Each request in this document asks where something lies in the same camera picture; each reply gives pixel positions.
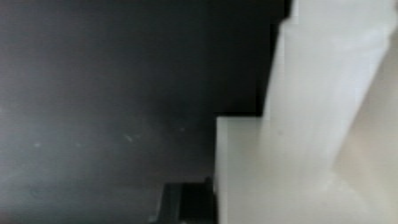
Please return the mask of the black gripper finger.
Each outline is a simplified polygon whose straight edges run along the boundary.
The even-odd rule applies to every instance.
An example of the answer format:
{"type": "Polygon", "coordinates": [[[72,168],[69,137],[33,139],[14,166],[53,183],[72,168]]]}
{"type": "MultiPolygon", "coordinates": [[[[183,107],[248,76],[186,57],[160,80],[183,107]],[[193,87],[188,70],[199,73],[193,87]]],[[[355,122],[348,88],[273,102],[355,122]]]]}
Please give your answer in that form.
{"type": "Polygon", "coordinates": [[[167,183],[154,224],[216,224],[213,182],[167,183]]]}

